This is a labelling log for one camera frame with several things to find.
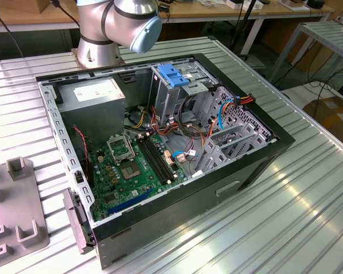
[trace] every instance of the metal shelf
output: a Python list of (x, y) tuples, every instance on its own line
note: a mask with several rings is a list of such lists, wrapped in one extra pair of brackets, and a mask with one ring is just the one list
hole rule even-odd
[(34, 76), (78, 70), (72, 54), (0, 63), (0, 163), (34, 163), (50, 244), (0, 273), (343, 273), (343, 144), (209, 38), (157, 43), (127, 63), (204, 53), (296, 140), (251, 187), (100, 270), (80, 255), (63, 206), (69, 187)]
[(289, 42), (283, 49), (280, 57), (274, 64), (272, 73), (269, 77), (270, 82), (274, 80), (274, 77), (277, 75), (280, 67), (282, 66), (286, 57), (290, 53), (297, 38), (302, 33), (307, 34), (309, 36), (309, 41), (312, 42), (312, 40), (314, 39), (315, 41), (320, 42), (325, 47), (331, 49), (332, 51), (343, 57), (343, 25), (334, 21), (301, 23), (297, 26)]

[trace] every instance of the metal workbench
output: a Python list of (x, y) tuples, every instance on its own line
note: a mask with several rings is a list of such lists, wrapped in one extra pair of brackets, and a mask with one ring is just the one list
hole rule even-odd
[(102, 272), (80, 255), (63, 207), (69, 187), (34, 76), (77, 70), (71, 53), (0, 63), (0, 163), (34, 162), (50, 244), (0, 273), (343, 273), (343, 145), (218, 41), (157, 43), (132, 61), (204, 53), (296, 142), (253, 184)]
[(297, 38), (301, 34), (307, 34), (309, 36), (308, 40), (305, 42), (305, 45), (300, 50), (300, 53), (297, 54), (293, 64), (295, 64), (301, 57), (305, 54), (305, 51), (312, 45), (313, 41), (321, 43), (323, 46), (329, 48), (334, 53), (338, 54), (338, 58), (332, 66), (333, 69), (340, 63), (343, 58), (343, 25), (338, 22), (315, 22), (315, 23), (300, 23), (295, 32), (292, 34), (287, 45), (282, 50), (280, 57), (278, 57), (275, 62), (272, 73), (269, 77), (269, 81), (272, 83), (274, 77), (277, 75), (280, 67), (290, 53), (292, 47), (294, 46)]

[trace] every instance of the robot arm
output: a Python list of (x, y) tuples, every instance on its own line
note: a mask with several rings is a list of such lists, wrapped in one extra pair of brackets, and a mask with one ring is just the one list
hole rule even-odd
[(161, 19), (153, 0), (78, 0), (78, 59), (88, 68), (121, 63), (118, 44), (145, 53), (158, 39)]

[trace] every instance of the blue cable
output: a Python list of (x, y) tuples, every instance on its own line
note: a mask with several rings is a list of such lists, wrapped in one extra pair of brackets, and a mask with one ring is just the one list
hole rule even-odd
[(220, 127), (220, 129), (224, 129), (223, 125), (222, 125), (222, 109), (224, 107), (224, 105), (226, 105), (227, 103), (234, 103), (234, 100), (227, 100), (224, 101), (220, 107), (220, 110), (218, 112), (218, 126)]
[(178, 150), (178, 151), (174, 152), (174, 154), (172, 155), (172, 157), (175, 158), (176, 156), (178, 156), (179, 154), (182, 154), (182, 153), (184, 153), (184, 151)]

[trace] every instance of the yellow cable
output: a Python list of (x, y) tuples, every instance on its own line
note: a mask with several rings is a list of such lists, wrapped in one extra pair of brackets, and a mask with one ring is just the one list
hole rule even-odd
[(143, 116), (145, 115), (145, 112), (143, 111), (141, 114), (141, 119), (139, 120), (138, 124), (136, 126), (134, 126), (133, 128), (139, 128), (142, 126), (143, 123)]

